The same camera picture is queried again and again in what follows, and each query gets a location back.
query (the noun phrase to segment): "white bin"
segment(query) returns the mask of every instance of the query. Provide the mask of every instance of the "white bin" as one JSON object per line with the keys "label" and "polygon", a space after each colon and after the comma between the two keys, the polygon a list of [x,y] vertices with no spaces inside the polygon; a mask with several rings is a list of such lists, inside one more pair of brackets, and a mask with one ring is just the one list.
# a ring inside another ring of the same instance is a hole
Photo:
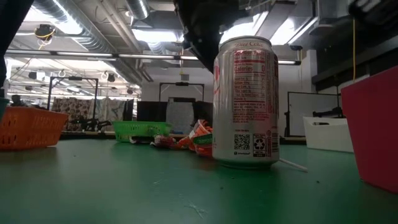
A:
{"label": "white bin", "polygon": [[307,147],[341,152],[354,152],[347,119],[306,118],[304,120]]}

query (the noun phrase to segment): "debris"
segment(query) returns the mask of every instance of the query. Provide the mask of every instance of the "debris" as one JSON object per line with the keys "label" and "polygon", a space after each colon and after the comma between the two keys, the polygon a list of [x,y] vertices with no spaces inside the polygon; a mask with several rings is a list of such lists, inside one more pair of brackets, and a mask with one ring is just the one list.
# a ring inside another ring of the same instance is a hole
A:
{"label": "debris", "polygon": [[193,208],[197,212],[197,214],[200,216],[201,219],[203,219],[202,213],[207,213],[205,210],[198,208],[191,201],[189,201],[189,205],[186,207]]}
{"label": "debris", "polygon": [[153,182],[152,185],[158,185],[158,184],[160,184],[162,181],[163,181],[163,179],[160,179],[160,180],[158,180],[158,181],[156,181],[156,182]]}

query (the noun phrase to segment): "straw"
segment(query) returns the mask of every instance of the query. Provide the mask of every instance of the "straw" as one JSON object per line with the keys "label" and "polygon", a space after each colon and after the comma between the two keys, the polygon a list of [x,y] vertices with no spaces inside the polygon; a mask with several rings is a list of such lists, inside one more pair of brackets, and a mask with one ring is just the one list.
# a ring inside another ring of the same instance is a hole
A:
{"label": "straw", "polygon": [[306,167],[304,167],[304,166],[300,166],[300,165],[298,165],[298,164],[295,164],[295,163],[293,163],[293,162],[287,161],[287,160],[285,160],[285,159],[279,159],[279,161],[283,162],[284,164],[287,164],[287,165],[296,167],[296,168],[298,168],[298,169],[301,170],[301,171],[308,172],[308,169],[307,169]]}

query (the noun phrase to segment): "soda can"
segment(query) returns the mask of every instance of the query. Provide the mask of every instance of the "soda can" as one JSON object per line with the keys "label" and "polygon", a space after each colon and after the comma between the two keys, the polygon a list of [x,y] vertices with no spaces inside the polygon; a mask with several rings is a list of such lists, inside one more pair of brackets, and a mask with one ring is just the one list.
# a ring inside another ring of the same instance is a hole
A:
{"label": "soda can", "polygon": [[255,169],[279,160],[278,58],[269,40],[243,36],[220,46],[214,66],[213,157]]}

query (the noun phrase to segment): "green basket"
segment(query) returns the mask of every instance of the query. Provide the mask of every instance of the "green basket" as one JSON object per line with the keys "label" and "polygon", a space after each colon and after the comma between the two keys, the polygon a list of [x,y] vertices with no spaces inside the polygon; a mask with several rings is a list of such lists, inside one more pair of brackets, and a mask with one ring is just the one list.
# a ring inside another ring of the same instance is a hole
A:
{"label": "green basket", "polygon": [[166,122],[150,121],[113,121],[116,140],[129,142],[131,136],[152,137],[156,134],[168,136],[172,129]]}

